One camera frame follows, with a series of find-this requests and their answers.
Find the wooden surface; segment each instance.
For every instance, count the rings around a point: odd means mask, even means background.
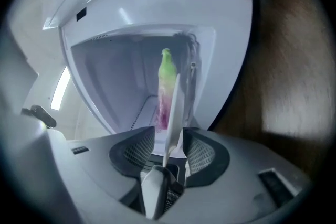
[[[261,142],[312,178],[333,139],[334,40],[319,0],[256,0],[253,33],[215,131]]]

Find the brown wood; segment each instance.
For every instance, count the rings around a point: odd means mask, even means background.
[[[215,131],[261,142],[314,178],[335,128],[332,30],[319,0],[258,3],[241,79]]]

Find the light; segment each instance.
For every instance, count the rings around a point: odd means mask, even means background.
[[[62,73],[62,76],[57,83],[54,96],[52,97],[51,106],[50,106],[51,109],[59,110],[61,103],[62,103],[64,92],[65,92],[65,89],[67,88],[69,80],[70,80],[70,73],[69,73],[68,68],[65,67]]]

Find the black slot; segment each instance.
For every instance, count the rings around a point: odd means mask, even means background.
[[[287,189],[275,172],[266,171],[260,173],[259,178],[278,208],[294,198],[293,194]]]
[[[89,151],[89,149],[85,146],[81,146],[81,147],[76,147],[76,148],[73,148],[72,149],[72,152],[76,155],[76,154],[79,154],[79,153],[83,153],[83,152],[86,152],[86,151]]]
[[[86,7],[76,14],[76,20],[79,21],[86,16]]]

